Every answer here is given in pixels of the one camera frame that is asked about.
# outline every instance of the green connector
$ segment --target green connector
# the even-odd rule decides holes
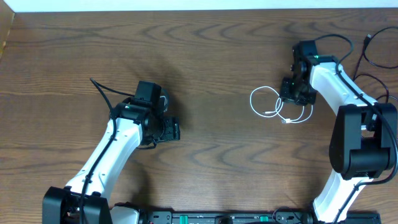
[[[268,222],[268,217],[260,217],[260,222]]]
[[[188,215],[181,215],[180,216],[180,224],[188,224]]]

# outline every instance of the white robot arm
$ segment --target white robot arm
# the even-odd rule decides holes
[[[103,87],[120,93],[92,82],[99,90]],[[129,95],[115,108],[101,90],[100,93],[111,109],[105,134],[86,164],[63,189],[49,188],[43,199],[43,223],[65,223],[73,219],[69,213],[78,212],[80,223],[138,223],[139,212],[135,209],[114,207],[109,211],[113,187],[138,146],[152,143],[153,146],[146,147],[150,149],[159,142],[180,139],[178,118],[164,116],[169,96],[155,83],[140,81],[136,95]]]
[[[314,40],[298,43],[293,52],[294,77],[284,78],[282,82],[280,97],[283,102],[314,104],[318,92],[337,115],[329,151],[333,170],[312,207],[317,222],[340,222],[346,219],[349,207],[365,185],[355,187],[359,183],[372,182],[382,171],[391,169],[395,161],[394,148],[387,131],[382,128],[384,125],[354,91],[387,117],[395,136],[397,111],[394,106],[378,104],[365,94],[340,64],[338,75],[337,59],[330,55],[319,56]],[[364,129],[374,131],[374,137],[362,138],[361,130]]]

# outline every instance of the wood grain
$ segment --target wood grain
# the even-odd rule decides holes
[[[0,0],[0,59],[4,46],[6,46],[13,18],[14,12],[3,0]]]
[[[18,14],[0,64],[0,223],[40,223],[50,186],[63,187],[92,153],[108,110],[89,81],[133,92],[139,80],[171,94],[182,140],[129,158],[110,204],[130,201],[175,210],[273,210],[306,207],[331,171],[335,115],[318,97],[312,118],[282,125],[250,109],[258,86],[290,76],[291,49],[327,33],[347,35],[356,50],[366,34],[397,24],[398,9],[85,12]],[[381,35],[372,56],[395,57],[396,35]],[[348,46],[323,40],[322,54]],[[396,71],[366,63],[398,93]],[[367,78],[358,85],[383,94]],[[122,97],[108,94],[116,104]],[[259,110],[275,96],[254,97]],[[300,108],[286,106],[290,117]],[[398,181],[364,189],[353,210],[377,210],[396,222]]]

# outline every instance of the black cable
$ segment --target black cable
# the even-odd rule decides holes
[[[388,96],[389,98],[393,98],[394,100],[398,101],[398,97],[392,96],[392,95],[387,95],[387,94],[384,94],[384,95],[381,95],[381,96],[377,97],[376,100],[379,100],[380,98],[383,98],[383,97],[386,97],[386,96]]]
[[[348,57],[348,56],[353,52],[353,50],[354,50],[354,44],[352,43],[352,41],[349,40],[349,38],[344,37],[344,36],[339,35],[339,34],[328,34],[328,35],[321,36],[321,37],[319,37],[319,38],[317,38],[317,39],[315,39],[315,40],[319,40],[319,39],[322,39],[322,38],[325,38],[325,37],[339,37],[339,38],[342,38],[343,40],[347,41],[347,42],[350,44],[350,51],[349,51],[342,59],[340,59],[340,60],[336,63],[336,67],[335,67],[336,73],[337,73],[337,75],[339,76],[340,80],[341,80],[341,81],[342,81],[342,82],[343,82],[343,83],[344,83],[344,84],[345,84],[345,85],[358,97],[359,100],[362,100],[364,103],[366,103],[366,105],[367,105],[368,107],[370,107],[370,108],[373,110],[373,112],[377,115],[377,117],[378,117],[378,118],[381,120],[381,122],[385,125],[385,127],[387,128],[387,132],[389,133],[390,138],[391,138],[391,141],[392,141],[392,147],[395,149],[394,152],[395,152],[395,156],[396,156],[396,157],[395,157],[394,168],[393,168],[392,172],[390,173],[390,175],[389,175],[388,177],[386,177],[386,178],[383,179],[383,180],[378,180],[378,181],[375,181],[375,182],[360,182],[360,183],[358,183],[358,184],[356,184],[356,185],[354,186],[354,189],[351,191],[350,195],[348,196],[348,198],[347,198],[346,201],[344,202],[343,206],[341,206],[341,208],[339,209],[339,211],[338,211],[338,213],[337,213],[337,215],[336,215],[335,221],[333,222],[333,224],[335,224],[335,223],[337,223],[337,221],[338,221],[338,219],[339,219],[341,213],[343,212],[343,210],[345,209],[345,207],[347,206],[347,204],[349,203],[349,201],[353,198],[355,192],[359,190],[359,187],[360,187],[360,186],[362,186],[362,185],[379,185],[379,184],[385,184],[385,183],[389,182],[390,180],[392,180],[392,179],[395,177],[395,175],[397,174],[397,171],[398,171],[398,145],[397,145],[397,141],[396,141],[396,136],[395,136],[393,130],[391,129],[389,123],[388,123],[387,120],[385,119],[385,117],[377,110],[377,108],[376,108],[375,106],[373,106],[372,104],[370,104],[370,102],[369,102],[368,100],[366,100],[365,98],[363,98],[363,94],[359,94],[359,93],[358,93],[358,92],[357,92],[357,91],[356,91],[356,90],[343,78],[343,76],[341,75],[341,71],[338,69],[338,66],[341,64],[341,62],[342,62],[346,57]]]
[[[152,137],[152,144],[153,144],[153,146],[147,146],[147,147],[137,147],[137,149],[140,149],[140,150],[149,150],[149,149],[155,149],[156,148],[156,146],[157,146],[157,142],[156,142],[156,140]]]
[[[86,195],[86,190],[87,190],[87,186],[88,183],[90,182],[91,176],[93,175],[93,172],[96,168],[96,166],[98,165],[98,163],[100,162],[101,158],[104,156],[105,152],[108,150],[109,146],[111,145],[111,143],[113,142],[115,136],[116,136],[116,118],[114,117],[114,113],[113,113],[113,108],[111,105],[111,102],[108,100],[108,97],[106,97],[104,91],[102,91],[102,89],[100,88],[100,86],[102,86],[103,88],[109,90],[108,87],[105,87],[103,85],[100,85],[99,83],[95,82],[95,80],[93,78],[90,78],[90,81],[94,84],[94,86],[97,88],[97,90],[101,93],[102,97],[104,98],[109,110],[110,110],[110,114],[111,114],[111,119],[113,122],[113,133],[111,135],[111,137],[109,138],[108,143],[105,145],[104,149],[101,151],[101,153],[99,154],[99,156],[97,157],[97,159],[95,160],[94,164],[91,166],[90,171],[88,172],[88,174],[85,177],[85,183],[83,184],[83,188],[81,190],[81,195],[80,195],[80,204],[79,204],[79,209],[80,209],[80,223],[84,224],[84,211],[83,211],[83,207],[84,207],[84,197]]]
[[[369,40],[368,40],[367,43],[364,44],[364,47],[363,47],[363,57],[364,57],[365,60],[368,61],[371,65],[374,65],[374,66],[376,66],[376,67],[379,67],[379,68],[386,68],[386,69],[394,69],[394,68],[398,68],[398,65],[395,65],[395,66],[384,66],[384,65],[379,65],[379,64],[376,64],[376,63],[374,63],[373,61],[369,60],[368,57],[366,56],[366,49],[367,49],[368,45],[370,44],[370,42],[373,40],[373,38],[375,38],[375,36],[377,36],[377,35],[380,34],[381,32],[383,32],[383,31],[385,31],[385,30],[388,30],[388,29],[398,29],[398,27],[396,27],[396,26],[386,27],[386,28],[384,28],[384,29],[381,29],[381,30],[377,31],[373,36],[368,35]]]
[[[364,44],[362,46],[361,56],[359,57],[358,62],[356,62],[356,65],[355,65],[353,80],[356,79],[356,74],[358,73],[359,66],[361,65],[361,61],[362,61],[362,58],[363,58],[363,52],[364,52],[364,48],[365,48],[365,45],[366,45],[366,43],[365,43],[366,40],[367,39],[364,40]]]
[[[360,74],[360,75],[354,77],[354,78],[353,78],[353,81],[355,81],[357,78],[359,78],[359,77],[361,77],[361,76],[371,77],[371,78],[375,79],[376,81],[378,81],[378,82],[386,89],[386,96],[387,96],[387,97],[386,97],[386,103],[388,103],[388,98],[389,98],[390,92],[388,91],[388,87],[386,86],[386,84],[384,84],[384,82],[382,82],[382,81],[381,81],[380,79],[378,79],[377,77],[375,77],[375,76],[373,76],[373,75],[370,75],[370,74],[367,74],[367,73]]]
[[[132,97],[134,97],[133,94],[130,94],[130,93],[123,93],[123,92],[120,92],[120,91],[117,91],[117,90],[113,90],[113,89],[111,89],[111,88],[109,88],[109,87],[106,87],[106,86],[104,86],[104,85],[101,85],[101,84],[99,84],[98,82],[95,82],[95,83],[97,83],[97,85],[98,85],[99,87],[104,88],[105,90],[111,91],[111,92],[113,92],[113,93],[117,93],[117,94],[120,94],[120,95],[125,95],[125,96],[132,96]]]

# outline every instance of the coiled white cable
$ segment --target coiled white cable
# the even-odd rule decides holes
[[[278,99],[277,99],[276,102],[275,102],[275,110],[274,110],[274,111],[265,111],[265,112],[264,112],[264,114],[273,114],[273,115],[266,116],[266,115],[260,114],[260,113],[257,112],[257,111],[254,109],[254,107],[253,107],[253,104],[252,104],[252,96],[253,96],[253,93],[254,93],[255,91],[257,91],[257,90],[262,89],[262,88],[268,88],[268,89],[274,91],[274,93],[278,96]],[[305,109],[305,107],[303,106],[303,110],[302,110],[302,112],[301,112],[301,115],[300,115],[298,118],[296,118],[296,119],[284,118],[282,115],[280,115],[280,111],[282,111],[283,105],[284,105],[284,102],[283,102],[282,99],[279,97],[279,93],[278,93],[276,90],[274,90],[272,87],[270,87],[270,86],[261,86],[261,87],[259,87],[259,88],[256,88],[255,90],[253,90],[253,91],[251,92],[251,94],[250,94],[250,106],[251,106],[251,109],[252,109],[257,115],[262,116],[263,118],[273,118],[273,117],[275,117],[275,116],[278,115],[280,118],[282,118],[282,122],[283,122],[284,124],[289,124],[289,123],[297,124],[297,123],[301,123],[301,122],[304,122],[304,121],[310,119],[310,117],[311,117],[311,115],[312,115],[312,112],[313,112],[313,105],[311,105],[311,112],[310,112],[310,115],[309,115],[307,118],[305,118],[305,119],[299,121],[299,119],[300,119],[300,118],[303,116],[303,114],[304,114],[304,109]]]

